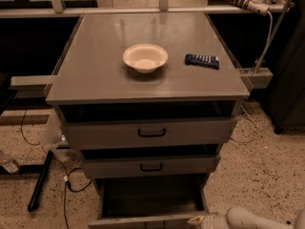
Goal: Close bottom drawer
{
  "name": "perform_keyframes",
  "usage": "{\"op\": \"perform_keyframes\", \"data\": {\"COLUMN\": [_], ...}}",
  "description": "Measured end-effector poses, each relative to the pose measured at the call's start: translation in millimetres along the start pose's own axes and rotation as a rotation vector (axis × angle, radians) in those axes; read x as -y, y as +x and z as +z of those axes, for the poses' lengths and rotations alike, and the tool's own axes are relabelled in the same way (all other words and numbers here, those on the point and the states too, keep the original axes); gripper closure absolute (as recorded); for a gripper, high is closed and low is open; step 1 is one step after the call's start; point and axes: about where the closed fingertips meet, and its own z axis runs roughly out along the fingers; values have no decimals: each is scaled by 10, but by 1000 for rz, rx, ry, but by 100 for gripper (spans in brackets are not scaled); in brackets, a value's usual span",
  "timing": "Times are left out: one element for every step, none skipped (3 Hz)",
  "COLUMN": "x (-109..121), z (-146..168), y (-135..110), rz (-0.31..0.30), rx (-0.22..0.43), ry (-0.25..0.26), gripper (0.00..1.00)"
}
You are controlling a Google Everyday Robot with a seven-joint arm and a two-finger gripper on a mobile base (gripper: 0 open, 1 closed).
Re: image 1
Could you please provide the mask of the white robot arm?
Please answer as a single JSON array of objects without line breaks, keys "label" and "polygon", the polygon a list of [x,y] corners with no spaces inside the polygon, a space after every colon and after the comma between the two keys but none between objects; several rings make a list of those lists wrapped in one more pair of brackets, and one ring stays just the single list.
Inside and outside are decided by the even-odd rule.
[{"label": "white robot arm", "polygon": [[195,229],[305,229],[305,208],[298,214],[294,226],[259,217],[239,206],[231,207],[225,215],[197,216],[187,223]]}]

